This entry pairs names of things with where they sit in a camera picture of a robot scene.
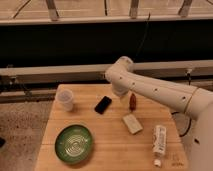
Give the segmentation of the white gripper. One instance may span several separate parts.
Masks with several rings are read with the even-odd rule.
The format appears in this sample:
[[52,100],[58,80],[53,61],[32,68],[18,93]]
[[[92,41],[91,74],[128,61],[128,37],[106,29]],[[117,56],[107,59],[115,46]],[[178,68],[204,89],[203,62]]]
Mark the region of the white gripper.
[[128,88],[121,85],[112,84],[112,92],[116,96],[121,97],[120,102],[125,108],[129,108],[129,97],[125,96],[129,92]]

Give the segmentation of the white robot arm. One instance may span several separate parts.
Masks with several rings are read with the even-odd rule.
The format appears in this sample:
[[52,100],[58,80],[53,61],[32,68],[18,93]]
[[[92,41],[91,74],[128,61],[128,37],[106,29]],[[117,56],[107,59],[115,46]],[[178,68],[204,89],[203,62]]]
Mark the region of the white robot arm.
[[122,56],[105,71],[113,93],[123,96],[131,90],[196,120],[189,171],[213,171],[213,92],[134,74],[133,65]]

